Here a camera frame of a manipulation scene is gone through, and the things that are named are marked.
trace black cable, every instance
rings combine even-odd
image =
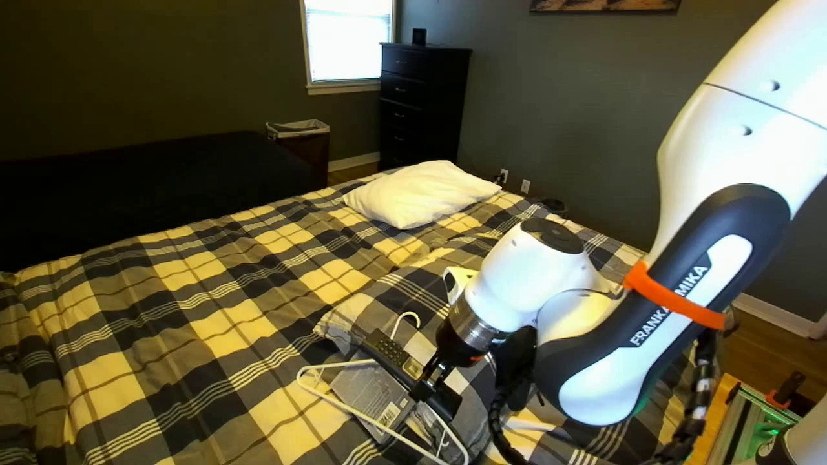
[[[653,457],[648,457],[647,465],[672,465],[672,462],[678,465],[689,457],[694,439],[706,430],[706,417],[712,400],[716,349],[719,349],[719,334],[702,330],[694,344],[694,383],[692,383],[694,391],[685,409],[685,418],[672,433],[672,441],[663,449],[658,449]]]
[[[495,391],[491,405],[489,405],[489,431],[491,441],[495,444],[498,454],[508,461],[511,465],[526,465],[526,461],[511,446],[511,441],[501,433],[501,405],[508,400],[507,391]]]

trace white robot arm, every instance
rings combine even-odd
[[[772,6],[666,131],[656,156],[658,231],[635,271],[669,294],[723,311],[768,263],[781,232],[825,178],[825,19],[825,0]],[[619,300],[581,293],[594,286],[594,280],[587,271],[564,280],[541,253],[522,253],[524,246],[538,249],[530,236],[559,249],[559,255],[579,253],[568,250],[566,240],[543,240],[555,232],[508,232],[453,311],[439,344],[446,342],[444,355],[466,347],[462,356],[471,356],[485,352],[495,334],[534,317],[534,383],[543,397],[581,424],[622,422],[658,366],[679,355],[700,326],[663,303],[652,303],[641,290],[628,290]]]

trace plaid bedspread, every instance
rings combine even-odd
[[[355,183],[17,271],[12,304],[31,316],[64,383],[62,441],[88,462],[404,457],[398,446],[378,449],[355,418],[298,386],[302,366],[340,360],[321,322],[352,316],[388,329],[393,316],[417,311],[427,329],[401,337],[428,342],[444,316],[441,269],[477,266],[504,231],[544,209],[501,192],[398,232],[344,206],[347,188]],[[635,258],[610,237],[577,232],[610,277]],[[482,379],[485,369],[466,374],[466,386],[459,377],[471,413],[485,400]],[[669,391],[628,424],[573,433],[594,454],[635,457],[628,453],[653,449],[679,422],[681,395]],[[541,461],[588,457],[534,431],[516,439]]]
[[[0,277],[0,462],[64,462],[64,391],[46,342]]]

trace dark gray wall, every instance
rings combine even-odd
[[[0,158],[318,117],[378,151],[378,95],[307,95],[295,0],[3,0]]]
[[[688,95],[771,0],[685,0],[674,16],[533,16],[530,0],[409,0],[404,42],[471,47],[459,163],[530,176],[579,219],[648,249],[653,153]],[[811,320],[827,303],[827,196],[749,290]]]

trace bed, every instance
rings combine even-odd
[[[0,457],[21,462],[417,462],[378,446],[298,371],[340,362],[349,330],[391,330],[427,355],[446,312],[441,271],[475,269],[519,219],[566,222],[594,266],[619,280],[638,250],[524,196],[495,192],[398,231],[344,205],[378,176],[181,227],[123,237],[6,273],[0,284]],[[491,364],[457,369],[455,431],[501,462],[480,430]],[[630,422],[588,430],[533,397],[573,444],[508,431],[533,462],[643,462],[685,418],[692,366],[674,362]]]

